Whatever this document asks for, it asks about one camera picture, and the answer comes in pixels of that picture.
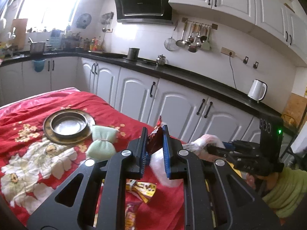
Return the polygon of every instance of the silver screw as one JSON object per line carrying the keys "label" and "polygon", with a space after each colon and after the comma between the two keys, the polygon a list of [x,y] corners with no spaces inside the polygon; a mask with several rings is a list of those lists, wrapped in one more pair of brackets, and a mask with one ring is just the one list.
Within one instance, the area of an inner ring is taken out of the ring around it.
{"label": "silver screw", "polygon": [[130,150],[123,150],[122,151],[122,155],[123,156],[130,156],[131,155],[131,151]]}
{"label": "silver screw", "polygon": [[84,163],[86,166],[90,167],[93,166],[95,164],[95,161],[93,159],[88,159],[85,161]]}
{"label": "silver screw", "polygon": [[224,166],[224,165],[225,165],[225,162],[224,162],[224,160],[222,160],[222,159],[217,159],[217,160],[215,161],[215,164],[216,164],[217,166]]}
{"label": "silver screw", "polygon": [[180,150],[179,151],[180,156],[187,156],[188,154],[189,154],[189,152],[187,150]]}

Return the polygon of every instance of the black countertop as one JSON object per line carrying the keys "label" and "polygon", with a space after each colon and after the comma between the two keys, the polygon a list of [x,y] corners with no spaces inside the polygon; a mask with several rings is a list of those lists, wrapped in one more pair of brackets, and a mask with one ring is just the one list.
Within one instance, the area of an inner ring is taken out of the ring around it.
{"label": "black countertop", "polygon": [[[94,53],[94,52],[65,52],[53,51],[51,53],[44,53],[40,56],[30,56],[29,52],[24,52],[23,56],[16,56],[10,59],[4,59],[2,66],[12,63],[28,61],[38,58],[55,58],[65,56],[76,56],[89,58],[96,61],[104,61],[114,65],[118,65],[130,70],[144,73],[156,78],[162,78],[174,83],[189,87],[193,90],[199,91],[227,104],[237,107],[255,117],[259,117],[261,112],[270,113],[277,116],[281,114],[264,103],[257,103],[251,100],[247,94],[242,93],[230,86],[220,83],[211,78],[202,76],[200,74],[190,72],[178,67],[165,65],[163,67],[156,67],[154,61],[139,58],[138,61],[129,61],[125,59],[126,55],[116,53]],[[295,129],[285,127],[285,132],[293,135]]]}

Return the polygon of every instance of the tiled wall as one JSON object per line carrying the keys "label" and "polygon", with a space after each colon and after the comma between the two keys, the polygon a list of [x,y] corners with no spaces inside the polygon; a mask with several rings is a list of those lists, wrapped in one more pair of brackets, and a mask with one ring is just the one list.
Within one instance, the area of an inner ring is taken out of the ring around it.
{"label": "tiled wall", "polygon": [[[116,14],[115,2],[105,0],[101,15],[110,11]],[[212,24],[210,21],[198,18],[189,17],[189,20]],[[102,27],[98,22],[97,37],[103,37]],[[179,24],[173,34],[173,26],[122,24],[117,23],[115,15],[111,28],[113,33],[106,33],[104,38],[106,51],[127,54],[129,47],[138,47],[141,49],[140,57],[152,60],[163,54],[170,65],[202,74],[232,87],[234,83],[229,57],[220,53],[221,47],[233,50],[241,57],[248,56],[248,65],[243,64],[239,58],[231,58],[237,88],[247,94],[254,79],[266,82],[268,92],[263,102],[279,112],[282,112],[292,91],[296,68],[288,59],[261,41],[225,25],[219,24],[218,30],[212,31],[212,51],[198,50],[196,53],[190,53],[187,49],[170,52],[164,47],[167,38],[171,36],[176,40],[181,38],[183,23]],[[259,62],[257,70],[252,68],[256,61]]]}

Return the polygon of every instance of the electric kettle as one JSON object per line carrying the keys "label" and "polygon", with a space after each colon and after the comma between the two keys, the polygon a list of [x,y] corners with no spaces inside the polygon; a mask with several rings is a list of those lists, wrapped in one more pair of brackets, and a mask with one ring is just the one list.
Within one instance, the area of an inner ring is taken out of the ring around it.
{"label": "electric kettle", "polygon": [[265,95],[267,94],[267,90],[268,86],[266,83],[255,79],[248,93],[248,97],[259,102],[264,99]]}

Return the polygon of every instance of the electrical socket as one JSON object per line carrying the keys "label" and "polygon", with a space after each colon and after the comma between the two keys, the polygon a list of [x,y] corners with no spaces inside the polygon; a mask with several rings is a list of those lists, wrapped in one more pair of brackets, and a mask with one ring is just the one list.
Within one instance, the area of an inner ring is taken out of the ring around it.
{"label": "electrical socket", "polygon": [[231,57],[234,57],[235,56],[235,52],[234,51],[232,51],[232,50],[229,50],[229,49],[227,49],[226,47],[222,47],[222,49],[221,49],[221,53],[223,53],[223,54],[226,54],[226,55],[228,55],[229,56],[229,53],[232,53],[231,54]]}

